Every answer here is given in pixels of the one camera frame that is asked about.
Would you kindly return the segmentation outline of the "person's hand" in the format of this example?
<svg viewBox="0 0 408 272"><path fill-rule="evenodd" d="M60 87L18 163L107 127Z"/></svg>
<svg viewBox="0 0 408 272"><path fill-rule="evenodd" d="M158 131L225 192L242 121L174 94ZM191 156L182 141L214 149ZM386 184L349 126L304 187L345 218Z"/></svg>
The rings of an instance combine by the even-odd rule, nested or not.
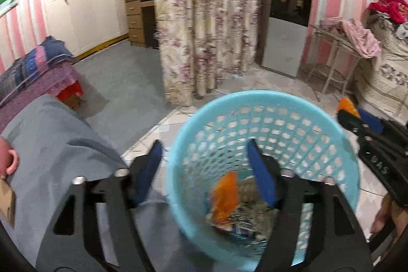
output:
<svg viewBox="0 0 408 272"><path fill-rule="evenodd" d="M391 195L386 194L382 199L380 210L377 212L371 225L371 234L379 233L389 218L393 220L396 230L396 239L398 239L407 226L407 209L399 207L392 199Z"/></svg>

